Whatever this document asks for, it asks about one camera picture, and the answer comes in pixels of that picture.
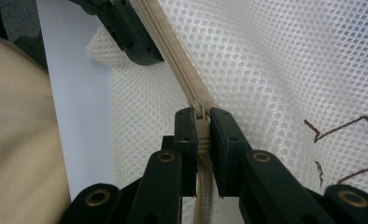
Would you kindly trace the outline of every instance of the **zipper teeth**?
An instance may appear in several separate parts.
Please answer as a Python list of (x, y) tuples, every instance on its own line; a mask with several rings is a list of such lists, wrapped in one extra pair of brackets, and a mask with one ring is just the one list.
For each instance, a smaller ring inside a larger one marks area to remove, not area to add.
[(174, 53), (172, 46), (170, 46), (170, 43), (167, 39), (167, 37), (164, 35), (162, 28), (158, 21), (155, 19), (154, 14), (152, 13), (151, 8), (149, 7), (149, 4), (147, 3), (147, 0), (139, 0), (137, 1), (138, 5), (140, 5), (141, 10), (143, 11), (143, 14), (146, 17), (146, 20), (149, 22), (150, 27), (155, 34), (155, 36), (158, 38), (162, 48), (163, 52), (165, 53), (165, 56), (169, 59), (169, 62), (171, 65), (175, 68), (177, 71), (177, 76), (179, 79), (179, 82), (182, 84), (181, 86), (184, 89), (184, 94), (186, 95), (187, 99), (189, 101), (193, 101), (197, 99), (197, 94), (195, 90), (193, 89), (191, 82), (189, 81), (183, 67), (181, 66), (179, 59), (177, 58), (176, 54)]

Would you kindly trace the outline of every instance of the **metal rivet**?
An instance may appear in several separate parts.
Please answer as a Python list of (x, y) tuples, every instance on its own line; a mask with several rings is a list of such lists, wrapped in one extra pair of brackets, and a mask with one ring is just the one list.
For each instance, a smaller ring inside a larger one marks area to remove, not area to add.
[(363, 208), (368, 206), (368, 201), (365, 200), (361, 195), (351, 190), (340, 190), (338, 191), (339, 198), (352, 206)]
[(268, 155), (262, 152), (255, 153), (253, 155), (253, 159), (256, 161), (261, 161), (261, 162), (268, 162), (271, 160), (271, 158)]
[(95, 207), (107, 202), (109, 197), (110, 193), (107, 189), (94, 189), (86, 196), (85, 203), (90, 207)]
[(164, 162), (168, 162), (168, 161), (172, 161), (175, 159), (175, 155), (173, 155), (172, 153), (169, 152), (164, 152), (158, 155), (158, 160), (159, 161), (164, 161)]

